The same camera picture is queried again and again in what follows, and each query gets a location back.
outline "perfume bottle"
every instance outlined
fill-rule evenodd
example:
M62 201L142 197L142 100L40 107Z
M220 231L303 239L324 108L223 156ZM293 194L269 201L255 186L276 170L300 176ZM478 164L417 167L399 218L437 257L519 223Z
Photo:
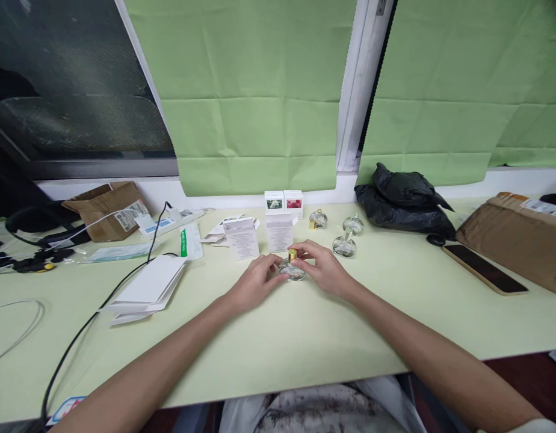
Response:
M349 216L344 222L342 223L342 228L346 231L347 228L352 229L352 234L355 236L360 236L362 230L364 230L364 223L358 217L358 213L354 214L354 216Z
M332 242L332 251L338 256L351 258L356 254L356 243L352 239L352 229L347 227L344 236L338 236Z
M310 228L314 229L325 229L326 223L328 222L328 218L322 209L318 209L316 212L312 212L310 215Z
M298 250L291 248L290 250L288 250L288 257L282 260L282 263L278 267L278 272L280 272L281 274L288 274L288 276L290 277L288 279L291 281L304 280L304 277L306 276L306 273L302 269L296 268L295 266L290 264L290 262L295 260L297 256Z

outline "light green desk surface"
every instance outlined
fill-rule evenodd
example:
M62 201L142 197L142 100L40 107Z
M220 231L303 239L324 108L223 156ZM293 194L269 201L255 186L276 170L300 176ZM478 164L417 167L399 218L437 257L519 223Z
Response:
M456 201L451 203L461 209ZM478 358L556 349L552 292L510 272L531 292L500 296L428 244L424 235L373 227L357 204L322 206L329 218L327 230L309 230L307 218L317 207L304 210L295 241L308 238L330 246L342 234L343 220L360 213L366 228L356 238L357 256L340 259L348 272ZM198 220L202 236L224 216L238 212L208 212ZM242 212L264 221L263 208ZM179 252L178 230L160 238L165 242L157 253ZM260 251L268 253L264 224L258 239ZM136 233L122 243L139 241ZM114 286L142 261L0 275L0 304L35 298L46 306L37 328L0 359L0 422L39 416L43 393L67 344ZM114 328L108 327L111 315L100 314L58 376L49 413L70 396L87 395L202 311L231 287L249 262L234 262L229 249L206 245L204 258L191 263L164 311ZM35 305L21 304L0 310L0 352L29 324L34 309ZM308 278L285 283L260 308L230 323L188 369L164 407L405 371L394 351L349 305L324 294Z

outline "box with red image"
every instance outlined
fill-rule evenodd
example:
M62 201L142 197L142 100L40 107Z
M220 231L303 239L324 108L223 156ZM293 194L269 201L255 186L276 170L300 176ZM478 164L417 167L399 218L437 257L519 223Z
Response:
M304 195L299 189L285 189L284 200L286 201L285 211L290 212L300 220L304 212Z

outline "wall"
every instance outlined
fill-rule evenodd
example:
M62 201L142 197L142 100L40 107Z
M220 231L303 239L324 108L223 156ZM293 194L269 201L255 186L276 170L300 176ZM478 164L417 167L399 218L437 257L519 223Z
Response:
M339 173L336 189L305 192L306 206L356 201L356 173ZM152 212L159 212L164 201L178 209L213 207L232 209L263 206L263 195L228 195L221 197L186 197L177 177L133 177L128 179L42 180L37 185L52 200L65 200L107 182L133 180ZM445 198L489 197L501 191L520 194L556 192L556 168L491 168L482 182L436 188Z

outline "headphones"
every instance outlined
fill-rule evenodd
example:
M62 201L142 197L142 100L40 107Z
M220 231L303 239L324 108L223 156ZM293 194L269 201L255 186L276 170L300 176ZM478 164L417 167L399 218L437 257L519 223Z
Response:
M81 224L77 227L72 225L72 223L80 219L79 214L63 207L61 205L63 201L64 200L50 201L43 206L31 206L21 209L7 218L5 229L11 233L14 238L40 248L52 247L67 238L71 238L80 230L84 229L85 224ZM18 230L26 233L41 233L56 229L59 226L62 226L66 231L47 235L35 242L16 235ZM84 230L82 233L71 238L67 243L64 243L60 248L84 244L90 240L90 235Z

